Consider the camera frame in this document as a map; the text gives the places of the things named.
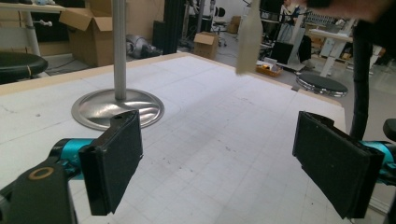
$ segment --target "floor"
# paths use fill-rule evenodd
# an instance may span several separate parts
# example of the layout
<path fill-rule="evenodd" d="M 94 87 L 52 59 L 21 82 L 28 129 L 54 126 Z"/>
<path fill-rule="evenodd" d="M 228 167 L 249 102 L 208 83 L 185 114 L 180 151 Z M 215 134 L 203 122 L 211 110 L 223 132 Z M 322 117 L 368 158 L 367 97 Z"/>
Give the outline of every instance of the floor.
<path fill-rule="evenodd" d="M 235 66 L 238 45 L 237 37 L 226 33 L 222 34 L 222 37 L 225 38 L 227 46 L 218 48 L 215 61 Z M 57 76 L 89 68 L 86 64 L 74 60 L 70 54 L 51 56 L 46 59 L 49 61 L 49 69 L 47 70 L 49 76 Z M 324 60 L 315 57 L 315 55 L 312 58 L 312 62 L 316 67 L 316 71 L 320 71 L 324 64 Z M 396 83 L 396 64 L 390 63 L 389 66 L 374 65 L 372 72 L 373 74 L 370 76 L 370 117 L 364 140 L 389 141 L 382 132 L 382 125 L 386 119 L 396 117 L 396 104 L 393 99 L 396 93 L 396 89 L 393 87 L 394 83 Z M 347 69 L 346 64 L 338 63 L 332 69 L 329 77 L 341 82 L 350 90 L 346 97 L 334 98 L 326 96 L 339 102 L 345 108 L 346 132 L 349 132 L 353 117 L 353 72 Z M 279 77 L 269 78 L 298 87 L 295 81 L 296 75 L 292 72 L 284 71 Z M 391 203 L 393 195 L 394 187 L 384 185 L 375 187 L 374 197 L 385 205 Z M 382 216 L 369 210 L 367 218 L 356 223 L 380 223 L 379 220 L 382 220 Z"/>

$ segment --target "metal pole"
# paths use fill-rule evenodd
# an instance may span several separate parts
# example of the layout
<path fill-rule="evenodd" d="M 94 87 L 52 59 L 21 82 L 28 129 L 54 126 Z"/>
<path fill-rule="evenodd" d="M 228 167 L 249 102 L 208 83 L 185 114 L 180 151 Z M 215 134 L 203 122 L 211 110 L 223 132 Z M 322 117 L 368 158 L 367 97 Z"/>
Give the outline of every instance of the metal pole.
<path fill-rule="evenodd" d="M 204 16 L 205 0 L 201 0 L 199 4 L 199 14 L 197 22 L 197 34 L 201 33 L 202 17 Z"/>
<path fill-rule="evenodd" d="M 114 92 L 117 101 L 126 99 L 125 0 L 113 0 Z"/>
<path fill-rule="evenodd" d="M 23 13 L 24 18 L 26 19 L 26 32 L 29 39 L 30 47 L 32 47 L 32 52 L 35 55 L 40 55 L 40 48 L 37 43 L 37 35 L 35 34 L 35 26 L 33 25 L 32 15 L 30 11 L 26 11 Z"/>

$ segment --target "cardboard box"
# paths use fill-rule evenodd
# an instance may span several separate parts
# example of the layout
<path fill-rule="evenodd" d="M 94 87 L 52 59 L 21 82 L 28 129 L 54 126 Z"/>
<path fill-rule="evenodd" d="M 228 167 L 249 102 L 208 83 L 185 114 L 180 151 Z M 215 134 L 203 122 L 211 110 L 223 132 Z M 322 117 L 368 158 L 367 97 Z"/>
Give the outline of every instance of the cardboard box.
<path fill-rule="evenodd" d="M 91 3 L 92 9 L 69 7 L 59 19 L 68 26 L 73 57 L 91 66 L 114 63 L 112 18 L 96 7 L 105 2 Z"/>
<path fill-rule="evenodd" d="M 194 38 L 194 54 L 207 58 L 215 59 L 218 51 L 219 36 L 214 33 L 201 32 Z"/>
<path fill-rule="evenodd" d="M 238 29 L 239 29 L 239 26 L 232 24 L 232 23 L 228 24 L 228 26 L 227 26 L 227 32 L 230 34 L 237 34 Z"/>

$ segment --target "chair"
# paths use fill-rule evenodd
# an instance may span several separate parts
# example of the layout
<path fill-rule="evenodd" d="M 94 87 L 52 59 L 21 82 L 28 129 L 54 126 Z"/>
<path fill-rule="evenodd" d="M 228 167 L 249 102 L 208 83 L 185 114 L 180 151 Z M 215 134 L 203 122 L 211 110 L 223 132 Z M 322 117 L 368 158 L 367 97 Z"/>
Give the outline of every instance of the chair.
<path fill-rule="evenodd" d="M 221 27 L 226 27 L 226 21 L 224 20 L 225 9 L 222 7 L 216 7 L 215 18 L 213 20 L 213 26 L 217 27 L 216 33 L 219 35 L 219 47 L 224 45 L 227 46 L 227 41 L 224 37 L 220 37 Z"/>
<path fill-rule="evenodd" d="M 0 84 L 32 78 L 44 72 L 48 66 L 46 60 L 34 54 L 0 52 Z"/>

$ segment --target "white table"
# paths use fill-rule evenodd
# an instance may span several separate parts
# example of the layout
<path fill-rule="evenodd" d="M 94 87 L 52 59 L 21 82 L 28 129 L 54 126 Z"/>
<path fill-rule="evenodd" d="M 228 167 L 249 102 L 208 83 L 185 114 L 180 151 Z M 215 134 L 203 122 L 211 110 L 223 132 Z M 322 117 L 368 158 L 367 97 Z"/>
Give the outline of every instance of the white table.
<path fill-rule="evenodd" d="M 321 77 L 326 77 L 330 71 L 330 68 L 334 65 L 335 60 L 338 58 L 338 55 L 343 50 L 345 43 L 353 43 L 353 38 L 344 34 L 335 34 L 330 33 L 318 29 L 309 30 L 311 35 L 319 35 L 327 38 L 332 38 L 334 40 L 334 45 L 332 46 L 332 50 L 330 51 L 329 56 L 327 57 L 326 63 L 323 66 L 322 71 L 320 72 Z"/>
<path fill-rule="evenodd" d="M 63 138 L 101 132 L 73 120 L 82 95 L 113 86 L 112 66 L 0 86 L 0 188 Z M 92 217 L 69 182 L 81 223 L 349 223 L 291 155 L 298 111 L 345 129 L 344 108 L 306 91 L 187 53 L 127 63 L 127 87 L 165 105 L 142 130 L 144 158 L 115 215 Z"/>
<path fill-rule="evenodd" d="M 0 3 L 1 10 L 17 10 L 23 12 L 23 17 L 26 19 L 25 29 L 19 27 L 1 27 L 0 28 L 0 47 L 9 48 L 12 46 L 28 42 L 32 47 L 32 52 L 35 55 L 40 56 L 40 49 L 38 48 L 37 36 L 35 35 L 35 27 L 33 25 L 31 12 L 45 12 L 45 13 L 60 13 L 65 11 L 64 7 L 45 5 L 40 6 L 33 3 L 32 5 L 25 4 L 11 4 L 11 3 Z"/>
<path fill-rule="evenodd" d="M 329 57 L 327 58 L 326 63 L 323 66 L 323 70 L 320 72 L 321 77 L 326 77 L 327 74 L 329 73 L 330 68 L 334 65 L 335 60 L 338 58 L 339 54 L 344 49 L 345 43 L 346 42 L 353 43 L 353 38 L 350 36 L 346 36 L 345 34 L 335 34 L 318 29 L 309 30 L 309 33 L 311 35 L 319 35 L 334 39 L 334 45 L 332 46 L 332 50 L 330 51 Z M 373 46 L 373 55 L 370 58 L 370 68 L 378 59 L 379 57 L 378 54 L 381 51 L 381 49 L 382 48 L 377 45 Z"/>

